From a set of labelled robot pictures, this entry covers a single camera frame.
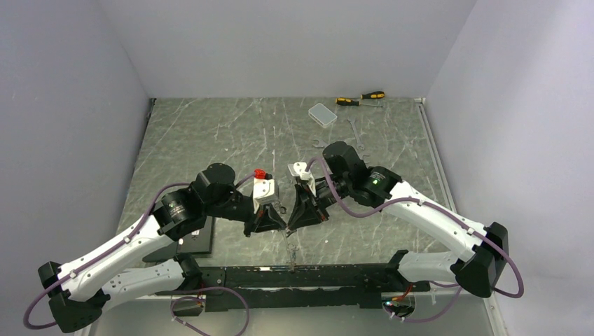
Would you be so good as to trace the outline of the metal key organizer plate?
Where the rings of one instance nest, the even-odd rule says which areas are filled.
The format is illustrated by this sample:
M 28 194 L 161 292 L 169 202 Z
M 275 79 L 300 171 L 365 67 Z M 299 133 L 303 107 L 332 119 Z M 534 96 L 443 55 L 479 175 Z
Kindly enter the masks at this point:
M 289 257 L 289 272 L 293 273 L 296 271 L 297 262 L 296 262 L 296 254 L 299 248 L 294 243 L 289 241 L 289 237 L 296 233 L 296 230 L 292 230 L 289 226 L 285 226 L 283 229 L 283 240 L 286 245 L 286 252 Z

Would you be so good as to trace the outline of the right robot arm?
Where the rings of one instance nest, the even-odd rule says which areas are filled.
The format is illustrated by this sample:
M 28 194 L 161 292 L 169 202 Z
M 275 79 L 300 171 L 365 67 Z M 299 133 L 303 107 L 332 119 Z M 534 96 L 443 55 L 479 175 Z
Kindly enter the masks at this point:
M 386 213 L 403 219 L 447 248 L 441 253 L 396 252 L 386 271 L 387 284 L 396 291 L 434 281 L 488 298 L 499 291 L 497 282 L 506 266 L 518 270 L 503 225 L 484 225 L 445 208 L 388 168 L 368 166 L 343 141 L 331 143 L 309 162 L 290 163 L 288 170 L 296 189 L 288 224 L 292 232 L 327 221 L 328 208 L 337 204 L 354 218 Z

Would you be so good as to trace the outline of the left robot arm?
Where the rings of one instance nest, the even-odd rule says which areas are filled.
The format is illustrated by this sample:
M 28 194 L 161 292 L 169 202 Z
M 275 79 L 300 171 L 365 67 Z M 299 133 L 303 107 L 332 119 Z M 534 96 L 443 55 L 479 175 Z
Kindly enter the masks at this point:
M 137 269 L 134 264 L 201 230 L 209 219 L 241 222 L 246 235 L 282 228 L 273 206 L 278 187 L 272 175 L 258 169 L 247 180 L 253 190 L 243 195 L 234 170 L 212 164 L 190 183 L 163 187 L 138 220 L 91 252 L 64 264 L 40 266 L 54 325 L 73 333 L 108 309 L 143 295 L 196 292 L 202 275 L 192 258 L 172 257 L 151 269 Z

